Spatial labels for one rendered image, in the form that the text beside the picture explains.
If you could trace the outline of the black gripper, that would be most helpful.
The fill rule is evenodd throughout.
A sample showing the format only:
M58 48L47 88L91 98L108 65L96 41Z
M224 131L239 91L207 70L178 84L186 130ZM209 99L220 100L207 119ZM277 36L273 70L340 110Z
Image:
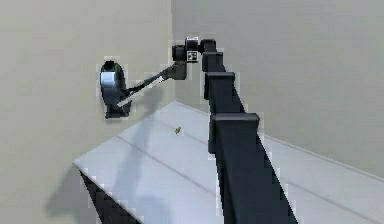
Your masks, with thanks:
M156 85L171 77L175 80L185 80L187 77L185 47L183 45L174 45L172 47L172 58L174 61L174 66L167 67L160 71L158 74L151 76L141 83L128 88L127 91L133 93L121 100L117 106L122 107L135 98L143 96L146 91L152 89Z

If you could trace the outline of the pale grey table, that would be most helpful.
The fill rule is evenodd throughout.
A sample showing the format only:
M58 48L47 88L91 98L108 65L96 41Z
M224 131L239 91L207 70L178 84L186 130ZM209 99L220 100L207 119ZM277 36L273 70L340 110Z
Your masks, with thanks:
M224 224L208 122L172 102L74 164L142 224ZM299 224L384 224L384 179L269 136L262 143Z

